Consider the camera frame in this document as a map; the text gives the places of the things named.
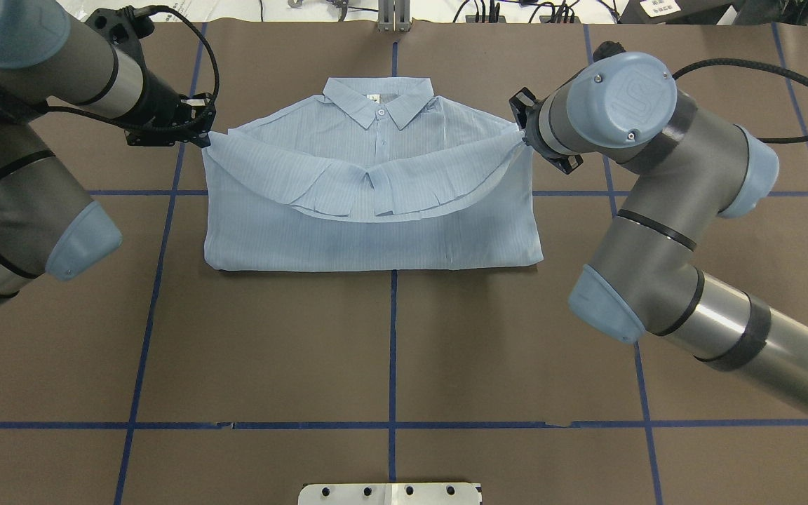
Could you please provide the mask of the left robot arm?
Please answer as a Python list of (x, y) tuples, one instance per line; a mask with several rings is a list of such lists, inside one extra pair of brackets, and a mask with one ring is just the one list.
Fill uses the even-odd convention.
[(99, 202), (32, 129), (48, 113), (120, 128), (132, 147), (210, 144), (219, 87), (183, 95), (147, 66), (141, 39), (164, 4), (78, 20), (55, 1), (0, 1), (0, 307), (47, 274), (69, 281), (122, 244)]

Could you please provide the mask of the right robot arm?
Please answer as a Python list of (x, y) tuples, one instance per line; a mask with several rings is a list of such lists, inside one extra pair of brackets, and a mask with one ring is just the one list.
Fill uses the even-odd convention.
[(575, 316), (620, 342), (661, 337), (808, 415), (808, 327), (692, 264), (715, 218), (750, 213), (772, 192), (780, 164), (773, 146), (808, 135), (757, 137), (677, 86), (714, 66), (808, 87), (807, 76), (737, 58), (671, 72), (654, 55), (609, 42), (551, 95), (522, 88), (508, 103), (525, 144), (565, 175), (589, 153), (637, 175), (570, 293)]

